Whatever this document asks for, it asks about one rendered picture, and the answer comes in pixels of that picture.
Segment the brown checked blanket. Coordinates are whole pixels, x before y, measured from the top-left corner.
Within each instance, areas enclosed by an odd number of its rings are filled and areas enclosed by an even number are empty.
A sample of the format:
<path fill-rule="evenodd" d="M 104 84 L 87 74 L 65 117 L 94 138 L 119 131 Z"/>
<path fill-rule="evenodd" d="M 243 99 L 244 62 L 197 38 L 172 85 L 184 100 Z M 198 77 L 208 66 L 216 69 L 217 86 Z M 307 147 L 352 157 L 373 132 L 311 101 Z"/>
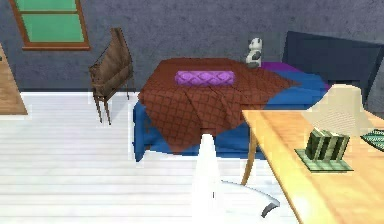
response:
<path fill-rule="evenodd" d="M 231 71 L 235 81 L 225 86 L 183 86 L 175 81 L 179 71 Z M 231 59 L 173 58 L 159 63 L 138 98 L 170 151 L 180 153 L 199 144 L 203 133 L 216 136 L 239 126 L 244 110 L 262 109 L 277 93 L 296 84 Z"/>

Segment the purple patterned bolster pillow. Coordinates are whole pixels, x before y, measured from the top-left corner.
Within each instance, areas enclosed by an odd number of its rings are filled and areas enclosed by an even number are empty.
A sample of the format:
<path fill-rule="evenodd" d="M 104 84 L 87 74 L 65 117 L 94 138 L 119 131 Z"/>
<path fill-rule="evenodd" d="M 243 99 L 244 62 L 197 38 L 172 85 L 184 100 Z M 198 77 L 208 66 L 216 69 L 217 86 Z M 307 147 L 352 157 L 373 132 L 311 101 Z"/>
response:
<path fill-rule="evenodd" d="M 178 71 L 175 82 L 184 86 L 228 86 L 235 82 L 233 71 Z"/>

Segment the white chair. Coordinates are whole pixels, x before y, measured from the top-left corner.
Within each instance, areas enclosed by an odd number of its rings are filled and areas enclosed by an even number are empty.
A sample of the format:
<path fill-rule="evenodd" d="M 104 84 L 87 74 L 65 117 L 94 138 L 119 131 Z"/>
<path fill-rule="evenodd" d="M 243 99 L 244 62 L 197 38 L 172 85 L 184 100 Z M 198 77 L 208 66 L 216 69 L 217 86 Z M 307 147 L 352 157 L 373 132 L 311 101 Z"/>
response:
<path fill-rule="evenodd" d="M 201 136 L 191 193 L 193 224 L 272 224 L 280 202 L 267 193 L 221 178 L 214 138 Z"/>

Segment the black and white toy panda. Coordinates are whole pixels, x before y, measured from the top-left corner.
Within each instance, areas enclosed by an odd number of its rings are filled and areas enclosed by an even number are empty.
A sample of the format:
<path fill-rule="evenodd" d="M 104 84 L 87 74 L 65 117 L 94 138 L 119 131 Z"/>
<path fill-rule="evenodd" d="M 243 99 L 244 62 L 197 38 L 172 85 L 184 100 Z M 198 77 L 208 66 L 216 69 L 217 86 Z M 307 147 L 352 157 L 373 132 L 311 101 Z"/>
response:
<path fill-rule="evenodd" d="M 262 39 L 254 38 L 249 43 L 249 53 L 246 57 L 246 64 L 249 68 L 258 68 L 261 66 Z"/>

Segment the brown wooden chair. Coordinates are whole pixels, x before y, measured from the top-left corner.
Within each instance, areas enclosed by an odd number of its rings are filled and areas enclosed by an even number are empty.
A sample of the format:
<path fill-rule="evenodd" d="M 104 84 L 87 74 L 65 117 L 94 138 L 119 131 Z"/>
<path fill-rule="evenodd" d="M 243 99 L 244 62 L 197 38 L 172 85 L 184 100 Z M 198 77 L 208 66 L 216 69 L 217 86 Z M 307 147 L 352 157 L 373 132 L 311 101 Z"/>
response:
<path fill-rule="evenodd" d="M 120 27 L 111 28 L 111 40 L 95 63 L 89 67 L 91 89 L 99 120 L 103 103 L 108 123 L 111 123 L 108 100 L 128 81 L 134 81 L 132 57 Z"/>

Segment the blue bed with dark headboard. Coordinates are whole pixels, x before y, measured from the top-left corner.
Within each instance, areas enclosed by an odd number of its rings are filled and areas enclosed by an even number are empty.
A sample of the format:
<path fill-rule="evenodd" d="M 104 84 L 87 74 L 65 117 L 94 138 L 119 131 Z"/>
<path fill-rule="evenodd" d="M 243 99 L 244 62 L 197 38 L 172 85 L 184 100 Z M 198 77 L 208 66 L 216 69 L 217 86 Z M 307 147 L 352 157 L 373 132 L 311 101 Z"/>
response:
<path fill-rule="evenodd" d="M 318 102 L 332 84 L 359 87 L 363 105 L 384 58 L 384 44 L 288 31 L 282 62 L 263 62 L 262 68 L 282 77 L 298 81 L 272 97 L 266 110 L 304 110 Z M 139 162 L 147 149 L 152 151 L 196 156 L 199 143 L 173 153 L 151 124 L 145 106 L 137 102 L 133 109 L 134 157 Z M 222 158 L 248 157 L 249 127 L 238 127 L 215 137 L 216 152 Z"/>

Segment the beige table lamp green base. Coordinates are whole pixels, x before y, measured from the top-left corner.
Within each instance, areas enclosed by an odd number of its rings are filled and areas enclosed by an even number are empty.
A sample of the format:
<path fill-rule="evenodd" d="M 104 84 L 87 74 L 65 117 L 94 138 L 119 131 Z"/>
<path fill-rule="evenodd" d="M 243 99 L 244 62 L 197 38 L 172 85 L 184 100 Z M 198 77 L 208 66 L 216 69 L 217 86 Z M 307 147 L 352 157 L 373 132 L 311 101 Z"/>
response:
<path fill-rule="evenodd" d="M 361 89 L 334 84 L 313 106 L 302 112 L 313 126 L 305 149 L 295 152 L 310 172 L 341 173 L 352 171 L 343 160 L 351 137 L 374 130 L 362 103 Z"/>

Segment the light wooden table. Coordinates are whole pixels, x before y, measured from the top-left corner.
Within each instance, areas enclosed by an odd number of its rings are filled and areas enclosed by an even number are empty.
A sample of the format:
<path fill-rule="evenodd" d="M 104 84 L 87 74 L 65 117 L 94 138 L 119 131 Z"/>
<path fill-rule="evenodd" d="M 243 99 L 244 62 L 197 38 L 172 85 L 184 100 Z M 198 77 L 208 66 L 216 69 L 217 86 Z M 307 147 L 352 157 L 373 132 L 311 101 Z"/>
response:
<path fill-rule="evenodd" d="M 384 152 L 353 137 L 344 154 L 350 172 L 312 173 L 296 154 L 313 129 L 300 111 L 243 115 L 300 224 L 384 224 Z"/>

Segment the light brown wooden furniture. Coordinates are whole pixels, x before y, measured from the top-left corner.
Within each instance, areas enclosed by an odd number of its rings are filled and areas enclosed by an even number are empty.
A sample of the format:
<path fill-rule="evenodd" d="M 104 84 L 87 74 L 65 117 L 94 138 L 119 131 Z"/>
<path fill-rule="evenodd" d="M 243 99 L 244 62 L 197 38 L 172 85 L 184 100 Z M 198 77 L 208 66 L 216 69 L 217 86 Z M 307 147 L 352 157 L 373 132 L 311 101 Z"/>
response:
<path fill-rule="evenodd" d="M 27 115 L 7 56 L 0 44 L 0 115 Z"/>

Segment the green striped flat object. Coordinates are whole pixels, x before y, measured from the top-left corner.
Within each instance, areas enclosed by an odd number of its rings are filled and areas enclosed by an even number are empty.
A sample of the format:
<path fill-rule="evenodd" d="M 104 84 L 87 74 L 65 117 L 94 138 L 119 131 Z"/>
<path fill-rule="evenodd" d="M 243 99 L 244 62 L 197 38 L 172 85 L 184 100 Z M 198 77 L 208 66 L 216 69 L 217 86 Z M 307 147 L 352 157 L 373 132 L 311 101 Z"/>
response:
<path fill-rule="evenodd" d="M 374 129 L 373 131 L 362 135 L 361 139 L 375 149 L 384 152 L 384 130 Z"/>

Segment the green window with brown frame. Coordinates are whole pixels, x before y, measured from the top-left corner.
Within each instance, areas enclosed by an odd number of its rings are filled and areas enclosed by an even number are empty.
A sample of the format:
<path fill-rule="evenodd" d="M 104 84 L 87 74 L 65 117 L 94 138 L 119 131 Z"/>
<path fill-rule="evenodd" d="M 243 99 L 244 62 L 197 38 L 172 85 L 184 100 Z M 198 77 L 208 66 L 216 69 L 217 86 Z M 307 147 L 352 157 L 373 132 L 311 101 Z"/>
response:
<path fill-rule="evenodd" d="M 80 0 L 8 0 L 18 25 L 23 50 L 88 51 Z"/>

